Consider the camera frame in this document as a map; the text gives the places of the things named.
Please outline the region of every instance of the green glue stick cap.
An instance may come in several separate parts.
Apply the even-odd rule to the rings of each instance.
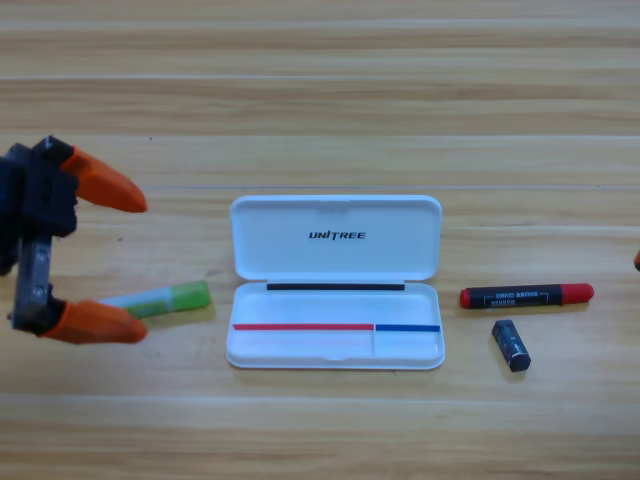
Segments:
[[[174,311],[203,308],[211,304],[209,284],[204,280],[170,288]]]

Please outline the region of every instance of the marker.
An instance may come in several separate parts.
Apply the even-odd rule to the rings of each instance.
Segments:
[[[121,297],[105,298],[98,303],[124,308],[136,318],[203,308],[211,303],[209,285],[204,280],[174,287],[157,288]]]
[[[588,283],[465,288],[460,292],[460,305],[464,308],[567,305],[586,303],[591,297],[593,287]]]

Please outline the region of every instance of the black strip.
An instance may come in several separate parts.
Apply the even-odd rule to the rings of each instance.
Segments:
[[[267,290],[404,290],[403,283],[268,283]]]

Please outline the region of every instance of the red marker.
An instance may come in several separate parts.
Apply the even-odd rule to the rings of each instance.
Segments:
[[[464,308],[567,305],[586,303],[591,297],[593,287],[588,283],[465,288],[460,292],[460,305]]]

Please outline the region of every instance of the glue stick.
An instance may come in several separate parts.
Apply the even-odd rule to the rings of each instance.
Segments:
[[[204,280],[174,287],[157,288],[121,297],[98,300],[112,307],[124,308],[137,318],[203,308],[211,304],[209,285]]]

